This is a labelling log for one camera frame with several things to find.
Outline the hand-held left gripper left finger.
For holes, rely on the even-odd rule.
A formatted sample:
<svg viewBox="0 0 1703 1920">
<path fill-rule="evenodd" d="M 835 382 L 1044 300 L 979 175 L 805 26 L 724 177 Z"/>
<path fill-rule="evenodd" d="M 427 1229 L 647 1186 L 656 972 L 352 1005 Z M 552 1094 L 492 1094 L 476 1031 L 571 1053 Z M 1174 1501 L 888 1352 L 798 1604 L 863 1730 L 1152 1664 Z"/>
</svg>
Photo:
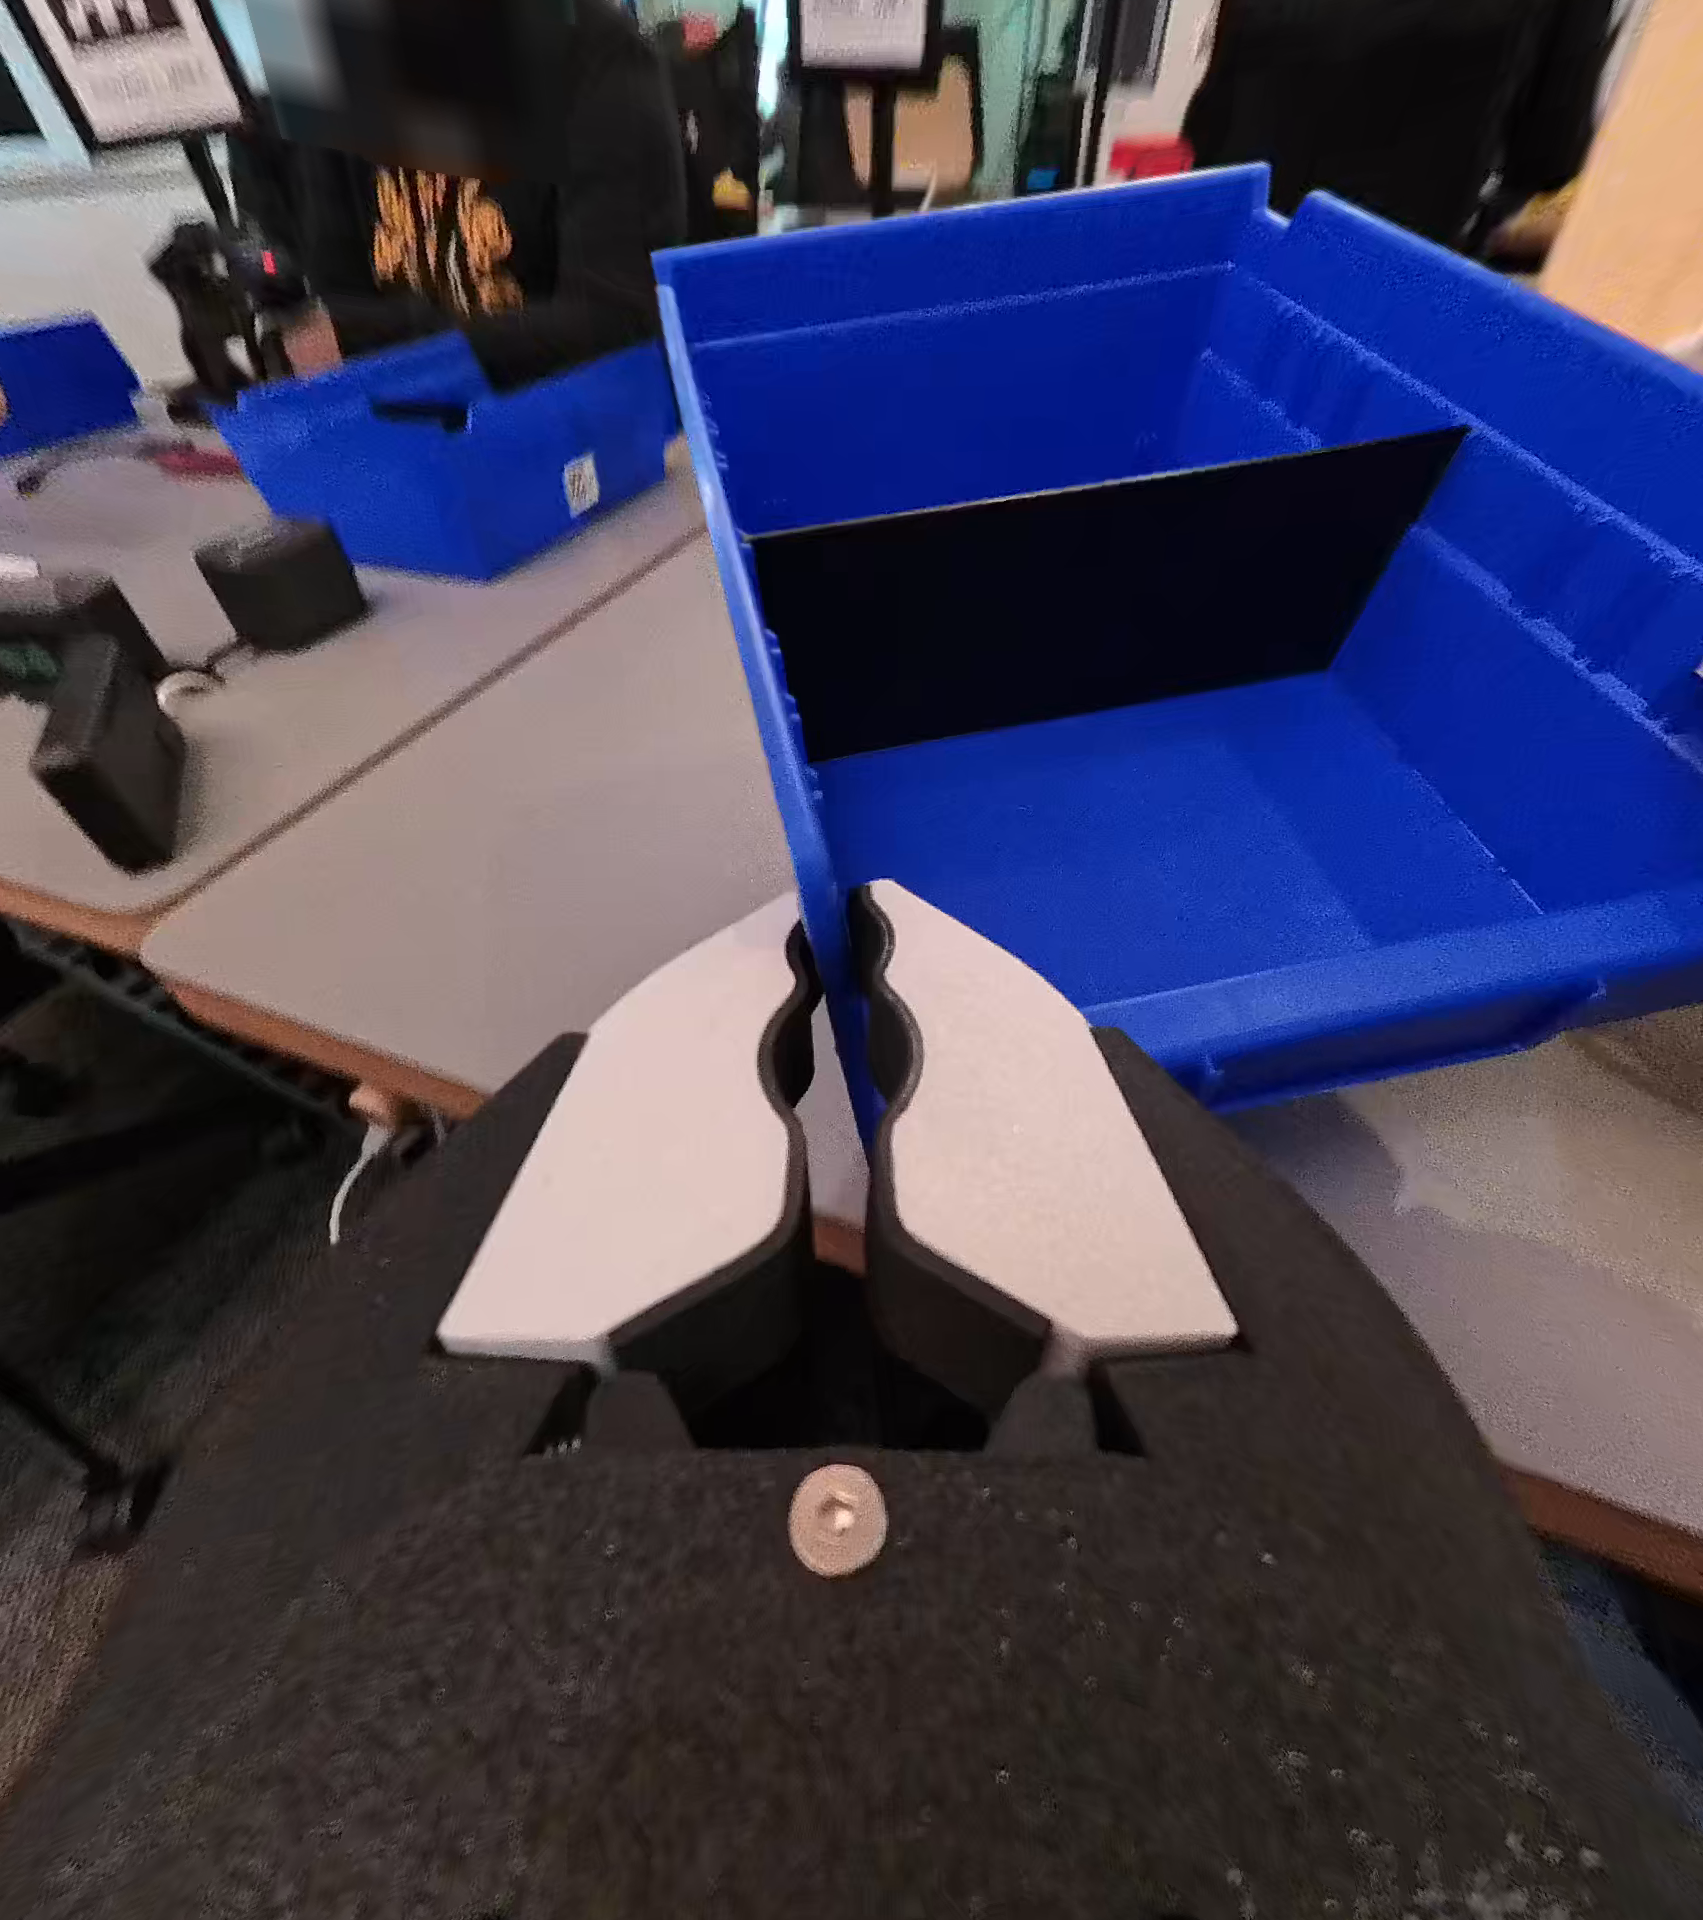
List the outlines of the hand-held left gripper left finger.
<svg viewBox="0 0 1703 1920">
<path fill-rule="evenodd" d="M 781 891 L 583 1035 L 435 1343 L 592 1371 L 755 1375 L 811 1252 L 816 956 Z"/>
</svg>

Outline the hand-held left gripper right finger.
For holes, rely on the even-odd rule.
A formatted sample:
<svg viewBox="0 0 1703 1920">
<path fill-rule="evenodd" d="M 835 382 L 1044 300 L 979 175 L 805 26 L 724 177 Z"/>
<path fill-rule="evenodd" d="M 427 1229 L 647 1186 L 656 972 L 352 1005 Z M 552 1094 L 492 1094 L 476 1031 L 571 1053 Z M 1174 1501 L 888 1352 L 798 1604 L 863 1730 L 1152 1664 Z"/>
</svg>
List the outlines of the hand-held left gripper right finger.
<svg viewBox="0 0 1703 1920">
<path fill-rule="evenodd" d="M 1237 1313 L 1088 1017 L 975 925 L 847 899 L 875 1129 L 868 1301 L 921 1375 L 1217 1352 Z"/>
</svg>

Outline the blue plastic bin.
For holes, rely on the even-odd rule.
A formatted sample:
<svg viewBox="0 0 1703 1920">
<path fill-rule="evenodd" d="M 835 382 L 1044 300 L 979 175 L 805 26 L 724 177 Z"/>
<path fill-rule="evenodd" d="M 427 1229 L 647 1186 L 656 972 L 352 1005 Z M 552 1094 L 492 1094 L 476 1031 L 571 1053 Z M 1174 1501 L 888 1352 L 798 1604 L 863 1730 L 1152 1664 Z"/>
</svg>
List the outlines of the blue plastic bin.
<svg viewBox="0 0 1703 1920">
<path fill-rule="evenodd" d="M 652 256 L 841 1046 L 869 881 L 1237 1109 L 1703 1005 L 1703 373 L 1266 163 Z M 749 539 L 1469 427 L 1321 676 L 811 763 Z"/>
<path fill-rule="evenodd" d="M 140 420 L 140 373 L 96 314 L 0 320 L 0 462 Z"/>
<path fill-rule="evenodd" d="M 486 585 L 667 480 L 662 344 L 497 391 L 430 335 L 214 410 L 270 515 L 319 517 L 355 565 Z"/>
</svg>

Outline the black bin divider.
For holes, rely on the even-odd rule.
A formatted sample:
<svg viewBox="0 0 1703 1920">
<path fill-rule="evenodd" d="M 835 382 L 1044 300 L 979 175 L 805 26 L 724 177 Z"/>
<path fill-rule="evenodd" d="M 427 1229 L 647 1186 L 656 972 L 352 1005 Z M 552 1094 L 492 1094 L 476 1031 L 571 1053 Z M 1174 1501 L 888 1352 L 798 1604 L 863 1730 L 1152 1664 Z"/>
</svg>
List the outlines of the black bin divider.
<svg viewBox="0 0 1703 1920">
<path fill-rule="evenodd" d="M 749 539 L 811 763 L 1321 676 L 1469 427 Z"/>
</svg>

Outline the black box device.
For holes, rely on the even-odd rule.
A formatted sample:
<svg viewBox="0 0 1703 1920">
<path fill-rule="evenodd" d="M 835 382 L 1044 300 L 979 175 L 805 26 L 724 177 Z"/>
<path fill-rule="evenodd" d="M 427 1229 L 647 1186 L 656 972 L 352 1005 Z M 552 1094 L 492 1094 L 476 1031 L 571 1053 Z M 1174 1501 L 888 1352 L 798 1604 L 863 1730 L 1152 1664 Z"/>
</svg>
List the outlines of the black box device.
<svg viewBox="0 0 1703 1920">
<path fill-rule="evenodd" d="M 184 752 L 142 664 L 110 635 L 69 635 L 31 776 L 118 869 L 172 858 Z"/>
<path fill-rule="evenodd" d="M 193 553 L 230 635 L 254 654 L 300 654 L 370 612 L 336 525 L 327 517 L 267 517 Z"/>
</svg>

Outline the framed marker sign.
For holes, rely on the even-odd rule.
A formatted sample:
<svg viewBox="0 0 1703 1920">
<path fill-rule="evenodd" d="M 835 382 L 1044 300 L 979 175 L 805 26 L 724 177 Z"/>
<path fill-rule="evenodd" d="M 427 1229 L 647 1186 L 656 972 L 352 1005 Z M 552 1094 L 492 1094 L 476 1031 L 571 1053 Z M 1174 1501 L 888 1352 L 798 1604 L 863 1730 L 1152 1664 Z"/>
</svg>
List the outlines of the framed marker sign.
<svg viewBox="0 0 1703 1920">
<path fill-rule="evenodd" d="M 788 0 L 788 62 L 828 78 L 915 78 L 937 54 L 942 0 Z"/>
<path fill-rule="evenodd" d="M 10 0 L 87 154 L 244 124 L 254 86 L 203 0 Z"/>
</svg>

